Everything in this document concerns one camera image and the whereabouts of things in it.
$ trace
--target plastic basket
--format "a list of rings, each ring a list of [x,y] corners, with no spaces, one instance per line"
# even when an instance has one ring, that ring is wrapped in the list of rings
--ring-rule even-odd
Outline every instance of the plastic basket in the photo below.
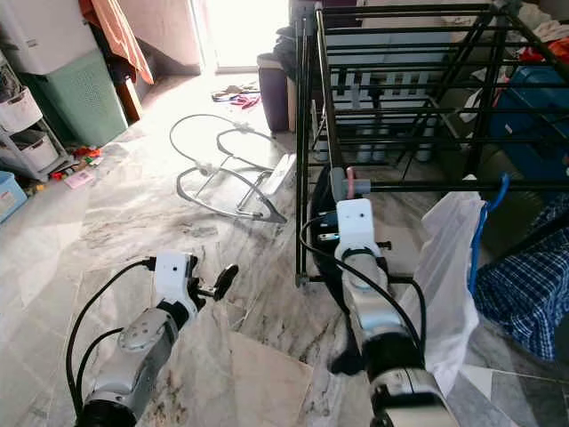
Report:
[[[14,174],[0,171],[0,222],[13,214],[27,198],[14,179]]]
[[[23,131],[40,118],[42,110],[27,87],[8,101],[0,103],[0,125],[6,132]]]
[[[128,127],[99,50],[36,82],[84,145],[101,147]]]
[[[59,156],[45,132],[27,129],[27,131],[13,135],[12,138],[38,171],[49,166]]]

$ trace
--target scattered clothes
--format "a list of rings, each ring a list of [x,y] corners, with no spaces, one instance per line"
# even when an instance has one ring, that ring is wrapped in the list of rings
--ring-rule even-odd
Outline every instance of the scattered clothes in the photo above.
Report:
[[[474,299],[524,348],[554,360],[555,329],[569,313],[569,195],[543,210],[525,242],[478,271]]]
[[[569,37],[569,25],[562,25],[558,20],[550,20],[543,22],[533,32],[543,43],[548,43]]]
[[[565,64],[569,64],[569,36],[548,44],[549,50]],[[542,62],[543,56],[533,47],[525,47],[520,53],[520,60]]]
[[[79,7],[85,19],[105,33],[112,53],[128,60],[145,82],[154,84],[146,58],[117,0],[79,0]],[[136,82],[136,73],[132,81]]]
[[[215,102],[232,101],[239,95],[247,95],[249,93],[259,93],[259,83],[251,82],[246,85],[229,85],[225,89],[212,93],[212,99]]]
[[[569,64],[569,37],[556,40],[549,45],[549,49],[565,64]]]
[[[529,29],[540,26],[543,22],[551,20],[551,15],[543,12],[537,4],[524,2],[517,16]]]
[[[239,105],[241,109],[249,109],[257,105],[260,101],[260,95],[247,94],[247,95],[237,95],[233,100],[231,100],[231,105]]]

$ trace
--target blue container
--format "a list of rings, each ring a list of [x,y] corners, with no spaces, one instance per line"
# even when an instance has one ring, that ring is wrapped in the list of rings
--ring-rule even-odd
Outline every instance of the blue container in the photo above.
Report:
[[[520,67],[511,78],[512,83],[563,83],[559,74],[549,67]],[[498,101],[497,109],[561,108],[569,109],[569,87],[565,88],[508,88]],[[490,122],[492,137],[512,135],[512,138],[536,137],[535,144],[505,143],[504,151],[516,168],[527,179],[569,180],[564,157],[569,153],[569,118],[559,120],[566,114],[544,114],[567,138],[567,144],[548,143],[547,136],[559,140],[562,135],[543,118],[532,113],[497,113]]]
[[[14,174],[0,171],[0,222],[13,214],[27,198],[14,179]]]

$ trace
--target plaid fabric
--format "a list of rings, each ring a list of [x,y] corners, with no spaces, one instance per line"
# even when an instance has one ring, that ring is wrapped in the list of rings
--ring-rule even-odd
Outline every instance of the plaid fabric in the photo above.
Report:
[[[548,205],[532,231],[569,209],[569,195]],[[478,271],[475,304],[536,356],[555,359],[555,328],[569,313],[569,227]]]

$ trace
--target plastic storage unit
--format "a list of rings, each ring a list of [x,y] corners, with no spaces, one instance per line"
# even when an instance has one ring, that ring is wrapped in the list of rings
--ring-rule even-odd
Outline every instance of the plastic storage unit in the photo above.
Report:
[[[550,67],[520,67],[510,80],[513,84],[561,84],[563,80]],[[498,99],[499,109],[569,109],[569,88],[509,87]],[[503,144],[514,166],[527,179],[569,179],[569,149],[555,141],[569,138],[569,118],[562,114],[543,113],[542,117],[529,113],[502,113],[492,117],[492,137],[528,138],[536,143]],[[556,193],[545,193],[551,199]]]
[[[17,94],[0,103],[0,163],[19,174],[48,181],[50,172],[71,165],[71,156],[45,123],[30,90],[21,86],[1,53],[0,70],[19,85]]]
[[[2,0],[0,27],[0,46],[24,73],[46,75],[97,49],[77,0]]]
[[[0,222],[13,214],[27,198],[14,179],[14,174],[0,171]]]

